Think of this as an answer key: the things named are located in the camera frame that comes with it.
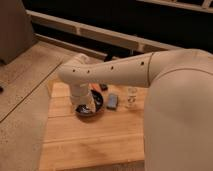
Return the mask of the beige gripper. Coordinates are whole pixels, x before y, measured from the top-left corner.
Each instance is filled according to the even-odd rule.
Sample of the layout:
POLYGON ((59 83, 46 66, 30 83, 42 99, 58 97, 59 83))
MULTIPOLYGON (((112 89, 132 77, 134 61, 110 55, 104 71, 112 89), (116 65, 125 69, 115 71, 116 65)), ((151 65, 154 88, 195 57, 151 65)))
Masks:
POLYGON ((88 84, 70 85, 70 100, 73 110, 80 104, 88 104, 91 101, 91 89, 88 84))

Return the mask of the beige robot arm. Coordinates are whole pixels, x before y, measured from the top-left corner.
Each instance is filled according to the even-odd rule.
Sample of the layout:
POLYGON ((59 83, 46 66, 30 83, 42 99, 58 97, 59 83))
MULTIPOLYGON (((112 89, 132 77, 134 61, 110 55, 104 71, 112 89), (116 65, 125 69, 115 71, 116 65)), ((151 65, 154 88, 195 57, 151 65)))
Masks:
POLYGON ((213 171, 213 54, 151 52, 89 64, 78 54, 59 69, 71 101, 88 103, 90 83, 146 87, 145 171, 213 171))

